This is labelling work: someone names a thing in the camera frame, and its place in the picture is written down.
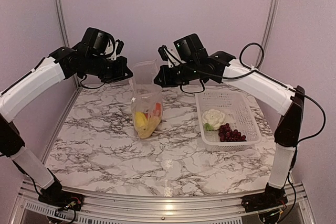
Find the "clear zip top bag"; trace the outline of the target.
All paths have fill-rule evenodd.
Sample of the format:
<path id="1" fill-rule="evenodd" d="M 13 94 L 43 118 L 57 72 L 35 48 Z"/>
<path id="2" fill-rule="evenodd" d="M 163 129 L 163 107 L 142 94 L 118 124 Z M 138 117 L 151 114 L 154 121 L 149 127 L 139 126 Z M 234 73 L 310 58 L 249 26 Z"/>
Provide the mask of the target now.
<path id="1" fill-rule="evenodd" d="M 135 64 L 131 68 L 133 77 L 129 80 L 129 84 L 132 88 L 131 99 L 131 113 L 134 126 L 134 115 L 136 111 L 143 112 L 149 120 L 153 117 L 153 110 L 156 103 L 163 103 L 162 88 L 159 85 L 154 84 L 153 80 L 159 72 L 159 67 L 156 64 L 156 60 L 144 61 Z M 138 131 L 134 126 L 134 130 L 138 136 Z"/>

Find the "red bell pepper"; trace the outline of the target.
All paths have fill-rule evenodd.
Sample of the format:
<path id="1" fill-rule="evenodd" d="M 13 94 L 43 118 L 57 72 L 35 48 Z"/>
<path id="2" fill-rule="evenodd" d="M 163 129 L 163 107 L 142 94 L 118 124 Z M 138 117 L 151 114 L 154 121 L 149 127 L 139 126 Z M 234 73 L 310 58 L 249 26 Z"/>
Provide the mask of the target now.
<path id="1" fill-rule="evenodd" d="M 162 114 L 162 105 L 161 103 L 156 103 L 153 110 L 153 115 L 161 117 Z"/>

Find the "yellow lemon toy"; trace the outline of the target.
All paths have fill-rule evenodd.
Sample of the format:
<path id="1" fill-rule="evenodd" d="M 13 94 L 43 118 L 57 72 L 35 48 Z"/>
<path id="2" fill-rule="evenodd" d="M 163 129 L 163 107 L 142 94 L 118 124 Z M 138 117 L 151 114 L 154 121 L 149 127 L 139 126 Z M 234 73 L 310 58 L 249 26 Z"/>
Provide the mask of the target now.
<path id="1" fill-rule="evenodd" d="M 140 130 L 138 131 L 139 138 L 145 139 L 150 137 L 160 122 L 161 122 L 160 117 L 157 116 L 150 117 L 147 125 L 140 127 Z"/>

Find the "white cauliflower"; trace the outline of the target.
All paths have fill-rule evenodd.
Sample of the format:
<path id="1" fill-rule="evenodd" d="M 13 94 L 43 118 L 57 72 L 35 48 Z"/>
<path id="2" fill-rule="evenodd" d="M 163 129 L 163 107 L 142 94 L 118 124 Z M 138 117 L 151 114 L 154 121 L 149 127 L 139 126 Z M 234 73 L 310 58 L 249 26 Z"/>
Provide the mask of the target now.
<path id="1" fill-rule="evenodd" d="M 205 131 L 215 131 L 225 122 L 226 114 L 222 111 L 210 109 L 202 114 L 202 123 Z"/>

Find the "white plastic basket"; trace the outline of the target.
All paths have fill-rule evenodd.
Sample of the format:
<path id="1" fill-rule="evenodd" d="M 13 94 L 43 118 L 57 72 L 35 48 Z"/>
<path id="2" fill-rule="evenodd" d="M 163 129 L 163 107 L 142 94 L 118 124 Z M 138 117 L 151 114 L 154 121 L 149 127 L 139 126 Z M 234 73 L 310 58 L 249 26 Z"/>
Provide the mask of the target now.
<path id="1" fill-rule="evenodd" d="M 248 101 L 238 91 L 208 89 L 195 95 L 198 122 L 205 149 L 214 151 L 242 151 L 259 143 L 262 139 L 257 122 L 249 107 Z M 205 131 L 202 114 L 210 109 L 226 114 L 225 122 L 231 129 L 237 129 L 246 136 L 246 142 L 221 142 L 218 130 Z"/>

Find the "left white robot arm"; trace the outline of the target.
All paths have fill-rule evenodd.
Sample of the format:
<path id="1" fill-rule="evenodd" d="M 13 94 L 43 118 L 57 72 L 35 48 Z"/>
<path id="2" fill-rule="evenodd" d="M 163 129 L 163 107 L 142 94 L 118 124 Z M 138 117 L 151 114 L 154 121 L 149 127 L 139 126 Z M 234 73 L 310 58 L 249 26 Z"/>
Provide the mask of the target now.
<path id="1" fill-rule="evenodd" d="M 40 186 L 40 201 L 54 206 L 78 204 L 80 199 L 64 191 L 56 176 L 25 146 L 13 120 L 46 90 L 75 74 L 97 76 L 102 83 L 119 82 L 133 76 L 124 56 L 110 58 L 90 49 L 61 47 L 1 93 L 1 154 Z"/>

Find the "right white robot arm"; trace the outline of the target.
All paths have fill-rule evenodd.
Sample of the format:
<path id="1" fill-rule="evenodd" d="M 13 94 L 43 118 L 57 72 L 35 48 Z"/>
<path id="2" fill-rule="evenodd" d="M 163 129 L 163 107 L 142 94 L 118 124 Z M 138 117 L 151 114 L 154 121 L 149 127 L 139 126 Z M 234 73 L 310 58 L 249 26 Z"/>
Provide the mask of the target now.
<path id="1" fill-rule="evenodd" d="M 209 79 L 241 89 L 266 103 L 281 115 L 275 130 L 276 151 L 272 171 L 264 192 L 246 195 L 242 206 L 246 212 L 261 211 L 287 203 L 284 186 L 297 157 L 297 146 L 303 118 L 304 88 L 288 87 L 243 64 L 223 51 L 208 55 L 205 49 L 178 59 L 166 46 L 158 49 L 167 65 L 160 66 L 154 83 L 163 87 L 178 87 L 192 80 Z"/>

